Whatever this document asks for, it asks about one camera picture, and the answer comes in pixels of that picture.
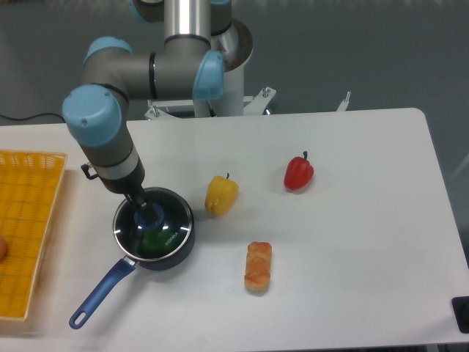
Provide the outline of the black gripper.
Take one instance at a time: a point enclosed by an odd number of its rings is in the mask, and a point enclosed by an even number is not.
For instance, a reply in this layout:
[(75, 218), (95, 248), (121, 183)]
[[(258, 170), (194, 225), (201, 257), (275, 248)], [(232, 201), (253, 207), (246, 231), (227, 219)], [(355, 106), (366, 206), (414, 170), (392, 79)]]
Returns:
[(103, 185), (112, 193), (124, 194), (127, 201), (137, 210), (138, 224), (153, 224), (155, 222), (155, 209), (151, 202), (146, 201), (142, 182), (144, 180), (145, 171), (142, 163), (137, 163), (132, 172), (122, 177), (110, 179), (104, 177), (97, 172), (91, 175), (93, 169), (90, 163), (82, 164), (81, 170), (89, 180), (99, 178)]

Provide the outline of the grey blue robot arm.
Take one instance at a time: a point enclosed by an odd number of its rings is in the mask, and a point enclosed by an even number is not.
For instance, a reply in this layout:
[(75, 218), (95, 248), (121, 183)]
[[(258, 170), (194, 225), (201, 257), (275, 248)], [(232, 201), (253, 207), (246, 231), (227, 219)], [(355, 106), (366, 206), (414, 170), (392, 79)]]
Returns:
[(144, 167), (125, 122), (131, 100), (207, 102), (224, 91), (222, 55), (211, 49), (214, 1), (129, 1), (147, 23), (164, 24), (159, 54), (135, 54), (124, 40), (101, 37), (89, 47), (81, 85), (62, 104), (70, 134), (105, 187), (125, 195), (140, 225), (163, 218), (141, 184)]

